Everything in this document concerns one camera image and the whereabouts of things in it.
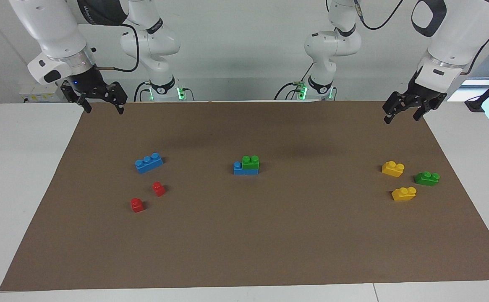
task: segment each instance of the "green indicator light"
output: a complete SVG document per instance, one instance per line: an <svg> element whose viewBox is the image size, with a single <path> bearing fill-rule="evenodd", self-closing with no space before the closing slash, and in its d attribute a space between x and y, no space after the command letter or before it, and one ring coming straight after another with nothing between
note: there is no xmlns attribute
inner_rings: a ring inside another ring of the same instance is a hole
<svg viewBox="0 0 489 302"><path fill-rule="evenodd" d="M300 92L298 94L298 98L300 98L302 101L306 99L306 94L308 93L308 87L304 86L304 88L300 89Z"/></svg>
<svg viewBox="0 0 489 302"><path fill-rule="evenodd" d="M186 94L181 88L177 88L177 94L179 95L179 101L186 99Z"/></svg>

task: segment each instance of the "green lego brick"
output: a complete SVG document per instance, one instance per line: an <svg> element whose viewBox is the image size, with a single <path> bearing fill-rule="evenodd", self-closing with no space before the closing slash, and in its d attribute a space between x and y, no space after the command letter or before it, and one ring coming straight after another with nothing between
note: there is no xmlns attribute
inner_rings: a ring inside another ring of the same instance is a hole
<svg viewBox="0 0 489 302"><path fill-rule="evenodd" d="M414 176L414 181L417 184L427 185L429 187L436 185L439 179L440 175L438 175L437 173L431 174L429 172L421 172L420 174Z"/></svg>
<svg viewBox="0 0 489 302"><path fill-rule="evenodd" d="M259 169L259 156L254 155L250 158L248 155L243 156L243 170Z"/></svg>

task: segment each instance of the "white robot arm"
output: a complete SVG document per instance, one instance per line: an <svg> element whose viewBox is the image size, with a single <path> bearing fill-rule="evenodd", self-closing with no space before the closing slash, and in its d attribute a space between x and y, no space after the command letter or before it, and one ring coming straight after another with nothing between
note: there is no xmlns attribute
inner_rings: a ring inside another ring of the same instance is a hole
<svg viewBox="0 0 489 302"><path fill-rule="evenodd" d="M139 26L139 59L149 73L149 84L155 101L179 101L186 96L179 86L179 79L170 70L170 64L162 56L179 52L181 42L175 33L164 25L152 0L129 0L130 22ZM136 59L136 39L126 32L121 37L121 47Z"/></svg>
<svg viewBox="0 0 489 302"><path fill-rule="evenodd" d="M411 107L419 107L415 120L438 109L453 81L489 41L489 0L418 0L412 21L431 44L407 91L393 92L384 104L387 124Z"/></svg>
<svg viewBox="0 0 489 302"><path fill-rule="evenodd" d="M79 6L86 1L78 0ZM16 15L41 46L41 54L28 64L32 76L41 84L66 79L62 91L69 102L91 111L86 98L98 98L113 104L120 114L127 94L118 82L106 84L95 65L93 53L78 30L75 16L64 0L10 0ZM84 10L96 17L96 13ZM124 13L114 14L113 25L125 20Z"/></svg>
<svg viewBox="0 0 489 302"><path fill-rule="evenodd" d="M353 0L333 0L328 18L334 30L313 33L306 38L304 49L313 59L310 76L304 82L307 98L327 99L336 74L336 63L332 59L360 50L362 38L356 31L354 6Z"/></svg>

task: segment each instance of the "white table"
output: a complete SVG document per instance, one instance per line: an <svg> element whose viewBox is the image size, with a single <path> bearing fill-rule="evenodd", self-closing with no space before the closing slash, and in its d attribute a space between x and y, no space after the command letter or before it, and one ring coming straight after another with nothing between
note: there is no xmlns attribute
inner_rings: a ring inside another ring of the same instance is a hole
<svg viewBox="0 0 489 302"><path fill-rule="evenodd" d="M0 105L0 284L80 116L73 104ZM463 103L425 119L489 228L489 120ZM0 301L50 300L480 302L489 281L0 293Z"/></svg>

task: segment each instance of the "red lego brick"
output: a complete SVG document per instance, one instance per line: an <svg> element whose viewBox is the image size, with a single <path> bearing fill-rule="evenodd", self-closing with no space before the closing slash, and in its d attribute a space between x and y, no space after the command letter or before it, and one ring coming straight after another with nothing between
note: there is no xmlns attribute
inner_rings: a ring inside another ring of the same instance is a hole
<svg viewBox="0 0 489 302"><path fill-rule="evenodd" d="M156 182L153 184L153 191L158 197L166 193L166 189L164 189L164 186L160 182Z"/></svg>
<svg viewBox="0 0 489 302"><path fill-rule="evenodd" d="M133 198L131 200L131 208L133 208L133 211L136 213L142 212L144 210L142 200L139 198Z"/></svg>

